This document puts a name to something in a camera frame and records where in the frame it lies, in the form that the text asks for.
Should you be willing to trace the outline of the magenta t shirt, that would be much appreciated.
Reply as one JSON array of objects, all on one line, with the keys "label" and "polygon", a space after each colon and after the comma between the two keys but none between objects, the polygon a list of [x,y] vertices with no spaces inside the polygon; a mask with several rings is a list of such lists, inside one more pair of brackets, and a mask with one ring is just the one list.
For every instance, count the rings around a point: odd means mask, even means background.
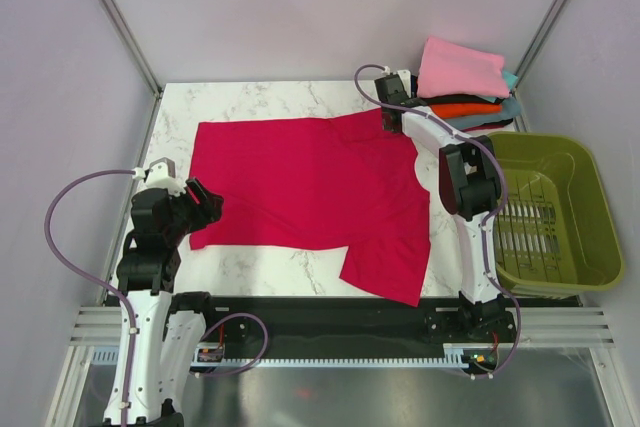
[{"label": "magenta t shirt", "polygon": [[344,282],[416,306],[431,248],[417,158],[408,137],[383,129],[377,110],[202,122],[189,174],[224,205],[190,246],[344,248]]}]

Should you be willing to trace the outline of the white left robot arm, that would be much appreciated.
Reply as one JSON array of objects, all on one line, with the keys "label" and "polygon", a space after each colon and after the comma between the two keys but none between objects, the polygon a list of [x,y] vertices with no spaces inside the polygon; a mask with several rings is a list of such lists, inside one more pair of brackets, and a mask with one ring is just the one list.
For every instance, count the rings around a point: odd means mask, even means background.
[{"label": "white left robot arm", "polygon": [[220,220],[223,199],[197,179],[177,192],[147,187],[131,200],[132,229],[117,265],[121,340],[105,426],[181,426],[181,396],[199,340],[219,329],[205,292],[176,294],[178,248]]}]

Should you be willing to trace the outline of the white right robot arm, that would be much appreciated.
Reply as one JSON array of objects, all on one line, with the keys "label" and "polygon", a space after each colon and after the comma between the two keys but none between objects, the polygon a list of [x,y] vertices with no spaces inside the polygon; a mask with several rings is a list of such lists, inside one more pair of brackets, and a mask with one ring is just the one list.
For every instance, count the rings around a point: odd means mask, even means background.
[{"label": "white right robot arm", "polygon": [[445,322],[441,335],[471,342],[513,341],[516,326],[500,290],[493,243],[505,179],[491,140],[455,129],[426,103],[411,98],[409,74],[385,70],[374,85],[383,127],[438,158],[439,198],[456,223],[462,263],[459,307],[457,318]]}]

